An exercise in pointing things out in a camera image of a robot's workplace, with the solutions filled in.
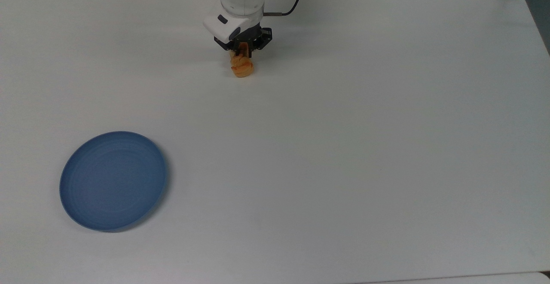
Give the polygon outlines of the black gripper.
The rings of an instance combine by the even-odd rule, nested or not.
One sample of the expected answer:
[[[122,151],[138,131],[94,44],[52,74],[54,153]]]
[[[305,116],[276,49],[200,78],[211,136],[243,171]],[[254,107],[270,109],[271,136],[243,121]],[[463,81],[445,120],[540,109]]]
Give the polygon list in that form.
[[[232,58],[239,57],[240,53],[242,57],[251,58],[253,51],[262,50],[271,40],[272,29],[260,25],[252,26],[246,30],[237,28],[230,34],[228,43],[214,38],[214,41],[224,50],[232,51]]]

